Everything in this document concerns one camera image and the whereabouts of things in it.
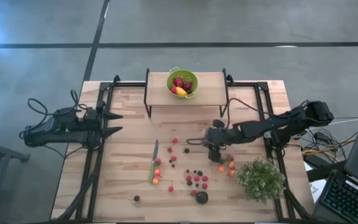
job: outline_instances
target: concrete floor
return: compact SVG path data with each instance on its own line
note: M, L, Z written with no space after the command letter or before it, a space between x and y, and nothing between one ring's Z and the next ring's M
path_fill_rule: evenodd
M0 0L0 44L92 43L103 0ZM358 41L358 0L112 0L101 43ZM49 218L62 159L17 135L49 110L72 104L90 49L0 49L0 145L31 153L12 161L0 194L0 223ZM358 47L99 49L91 80L143 80L145 69L220 71L236 80L284 80L292 106L326 101L336 117L358 117ZM358 122L329 126L338 140ZM56 146L64 152L65 146Z

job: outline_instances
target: green bowl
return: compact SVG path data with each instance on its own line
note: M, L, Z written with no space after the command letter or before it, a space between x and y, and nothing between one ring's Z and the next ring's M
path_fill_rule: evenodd
M177 97L180 97L180 98L186 98L186 99L190 99L190 98L193 98L195 95L196 95L196 89L197 89L197 85L198 85L198 80L197 80L197 77L194 73L192 73L191 71L188 71L188 70L181 70L180 68L178 67L175 67L175 68L171 68L169 70L169 72L171 73L167 79L167 87L168 87L168 91L177 96ZM186 96L179 96L179 95L176 95L174 93L171 92L171 88L174 87L174 84L173 84L173 80L175 78L182 78L184 82L192 82L192 85L191 85L191 93L186 95Z

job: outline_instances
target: strawberry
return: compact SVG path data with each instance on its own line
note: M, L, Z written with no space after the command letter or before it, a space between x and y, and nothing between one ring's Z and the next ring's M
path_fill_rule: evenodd
M154 164L155 164L156 166L159 166L159 165L161 164L161 159L156 158L156 159L154 160Z
M196 196L196 194L197 194L197 191L196 191L196 190L192 190L192 191L190 192L190 195L193 196L193 197Z

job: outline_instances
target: green plant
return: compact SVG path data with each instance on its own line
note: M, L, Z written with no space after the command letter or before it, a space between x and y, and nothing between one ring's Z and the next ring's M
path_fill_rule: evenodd
M243 186L248 200L266 203L283 193L285 177L272 164L256 158L244 164L237 172L237 181Z

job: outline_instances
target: dark fruit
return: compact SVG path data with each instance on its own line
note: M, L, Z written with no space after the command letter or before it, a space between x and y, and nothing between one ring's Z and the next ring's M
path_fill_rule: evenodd
M177 77L173 80L173 84L175 86L182 86L183 85L183 79L181 79L180 77Z
M205 204L208 202L208 194L206 192L198 192L196 194L196 201L200 204Z
M183 88L184 90L190 90L190 89L191 89L191 86L192 86L192 83L191 83L191 82L184 82L182 88Z

